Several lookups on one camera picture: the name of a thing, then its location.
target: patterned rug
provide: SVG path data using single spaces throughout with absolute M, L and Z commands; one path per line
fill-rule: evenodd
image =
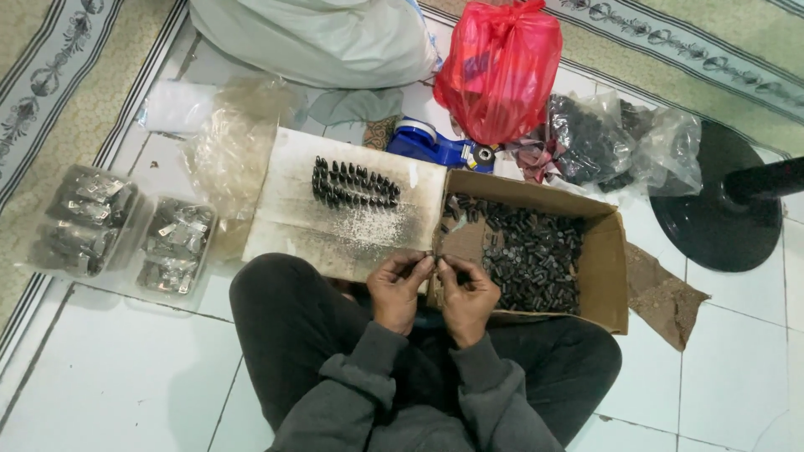
M 466 0 L 422 0 L 446 22 Z M 624 92 L 804 155 L 803 0 L 546 0 L 562 62 Z
M 14 265 L 35 213 L 66 166 L 110 166 L 142 88 L 187 16 L 185 2 L 4 2 L 0 37 L 10 47 L 0 53 L 0 357 L 50 279 Z

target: black stand base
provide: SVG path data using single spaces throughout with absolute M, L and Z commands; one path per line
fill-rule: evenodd
M 781 201 L 734 203 L 724 193 L 727 173 L 763 162 L 753 148 L 722 125 L 703 122 L 698 162 L 703 190 L 698 196 L 651 196 L 662 230 L 684 256 L 724 272 L 754 269 L 776 248 L 781 232 Z

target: plastic container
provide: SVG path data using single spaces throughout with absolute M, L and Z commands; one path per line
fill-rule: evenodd
M 31 229 L 20 259 L 40 273 L 92 281 L 125 268 L 143 196 L 131 179 L 72 165 Z
M 134 296 L 152 301 L 193 298 L 203 278 L 218 213 L 176 195 L 148 200 L 146 225 L 129 264 Z

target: fan stand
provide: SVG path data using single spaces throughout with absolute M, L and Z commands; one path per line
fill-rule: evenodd
M 698 196 L 650 197 L 659 225 L 684 256 L 703 267 L 758 267 L 779 240 L 779 198 L 804 191 L 804 157 L 764 165 L 735 132 L 704 121 L 698 162 Z

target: hand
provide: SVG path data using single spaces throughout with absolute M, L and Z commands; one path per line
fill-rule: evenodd
M 424 251 L 391 255 L 368 275 L 374 321 L 395 333 L 409 335 L 416 317 L 416 292 L 435 267 Z
M 459 286 L 456 271 L 467 273 L 469 282 Z M 455 256 L 444 255 L 438 261 L 438 274 L 444 286 L 441 314 L 447 331 L 459 348 L 471 347 L 486 334 L 486 322 L 500 298 L 500 289 L 483 269 Z

